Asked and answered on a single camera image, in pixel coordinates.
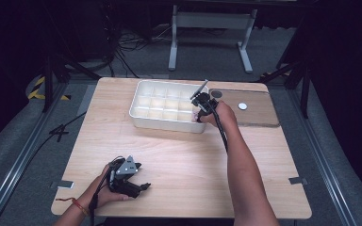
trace gray carpet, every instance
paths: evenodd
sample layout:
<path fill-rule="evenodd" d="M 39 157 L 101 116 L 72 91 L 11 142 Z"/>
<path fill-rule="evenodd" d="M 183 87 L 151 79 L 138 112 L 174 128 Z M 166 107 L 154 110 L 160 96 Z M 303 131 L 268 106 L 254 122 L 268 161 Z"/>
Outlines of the gray carpet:
<path fill-rule="evenodd" d="M 153 39 L 152 43 L 140 50 L 123 52 L 125 61 L 137 76 L 247 82 L 256 80 L 262 73 L 275 71 L 275 65 L 293 33 L 293 29 L 254 30 L 247 48 L 254 68 L 252 74 L 247 74 L 243 70 L 236 47 L 240 35 L 237 31 L 226 31 L 223 34 L 216 32 L 215 35 L 202 30 L 181 32 L 174 72 L 167 70 L 170 54 L 169 37 L 164 37 L 161 41 Z M 119 59 L 112 62 L 112 68 L 114 76 L 133 77 Z M 111 76 L 109 68 L 97 73 Z M 304 190 L 313 212 L 310 219 L 299 220 L 298 225 L 343 225 L 315 161 L 309 140 L 304 135 L 302 124 L 298 120 L 299 112 L 293 108 L 288 91 L 277 85 L 282 81 L 283 79 L 277 78 L 270 82 L 269 90 L 298 172 L 308 182 Z M 58 102 L 54 114 L 43 128 L 37 147 L 49 137 L 49 131 L 87 110 L 95 84 L 96 81 L 91 81 L 84 75 L 73 75 L 64 93 L 71 95 L 72 98 L 70 101 Z M 34 81 L 30 81 L 30 87 L 33 85 Z M 42 108 L 43 100 L 31 100 L 2 131 L 0 185 L 25 145 L 41 115 Z M 362 225 L 362 184 L 337 143 L 313 87 L 309 95 L 308 114 L 309 122 L 337 176 L 356 224 Z M 66 131 L 69 134 L 64 135 L 60 142 L 55 136 L 41 147 L 12 194 L 0 217 L 0 225 L 51 225 L 55 222 L 58 217 L 50 211 L 56 194 L 55 183 L 61 179 L 82 121 L 81 117 L 68 125 Z M 95 223 L 103 220 L 104 218 L 98 218 Z M 280 219 L 280 222 L 281 225 L 294 225 L 293 220 Z M 83 225 L 88 225 L 88 221 L 85 220 Z"/>

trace white tray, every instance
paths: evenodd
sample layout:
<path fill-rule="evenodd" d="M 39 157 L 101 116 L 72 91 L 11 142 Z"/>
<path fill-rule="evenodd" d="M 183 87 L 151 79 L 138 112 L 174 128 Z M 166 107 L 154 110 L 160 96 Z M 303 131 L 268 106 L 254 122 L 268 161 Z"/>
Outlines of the white tray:
<path fill-rule="evenodd" d="M 136 127 L 203 133 L 205 123 L 194 121 L 199 107 L 189 99 L 199 85 L 142 80 L 138 83 L 129 114 Z"/>

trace white round object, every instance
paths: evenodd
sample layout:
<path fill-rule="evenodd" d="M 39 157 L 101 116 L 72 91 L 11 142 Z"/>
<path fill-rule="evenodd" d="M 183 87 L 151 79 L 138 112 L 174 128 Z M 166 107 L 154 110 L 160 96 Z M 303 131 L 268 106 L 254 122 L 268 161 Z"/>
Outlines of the white round object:
<path fill-rule="evenodd" d="M 239 109 L 241 109 L 241 110 L 246 110 L 246 109 L 248 108 L 248 106 L 247 106 L 245 103 L 239 103 L 239 104 L 238 104 L 238 107 L 239 107 Z"/>

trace hand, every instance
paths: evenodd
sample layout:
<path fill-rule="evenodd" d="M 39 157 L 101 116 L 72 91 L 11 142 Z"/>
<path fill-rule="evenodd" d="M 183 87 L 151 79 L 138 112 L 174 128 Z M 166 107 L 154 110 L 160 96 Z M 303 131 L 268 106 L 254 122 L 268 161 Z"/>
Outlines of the hand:
<path fill-rule="evenodd" d="M 105 166 L 101 175 L 95 178 L 87 190 L 80 196 L 78 199 L 80 202 L 87 203 L 87 207 L 90 204 L 93 194 L 96 191 L 96 188 L 102 181 L 102 178 L 105 176 L 106 171 L 108 170 L 108 165 Z M 106 205 L 108 202 L 117 202 L 117 201 L 126 201 L 128 200 L 128 196 L 120 193 L 111 192 L 107 186 L 107 182 L 103 182 L 103 187 L 98 193 L 98 206 L 102 207 Z"/>
<path fill-rule="evenodd" d="M 219 115 L 220 122 L 224 130 L 227 130 L 232 126 L 238 127 L 237 118 L 234 111 L 224 101 L 219 101 L 219 104 L 216 107 L 216 112 Z M 201 122 L 209 122 L 210 124 L 217 127 L 216 119 L 214 118 L 213 114 L 202 116 Z"/>

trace wooden table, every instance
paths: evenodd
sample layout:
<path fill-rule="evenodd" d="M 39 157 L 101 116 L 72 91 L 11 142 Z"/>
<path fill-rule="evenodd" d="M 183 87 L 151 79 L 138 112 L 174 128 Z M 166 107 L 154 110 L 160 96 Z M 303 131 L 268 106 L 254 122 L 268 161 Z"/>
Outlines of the wooden table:
<path fill-rule="evenodd" d="M 112 202 L 96 210 L 99 216 L 232 218 L 226 176 L 226 152 L 217 128 L 208 125 L 202 134 L 137 128 L 128 110 L 139 79 L 102 78 L 74 145 L 63 180 L 71 189 L 59 188 L 56 198 L 78 197 L 118 155 L 133 155 L 142 164 L 130 182 L 151 183 L 148 190 L 127 202 Z M 202 84 L 201 81 L 174 81 Z M 210 89 L 267 91 L 262 84 L 212 82 Z M 271 206 L 278 218 L 310 218 L 283 130 L 278 127 L 240 127 L 260 168 Z M 52 204 L 61 215 L 70 202 Z"/>

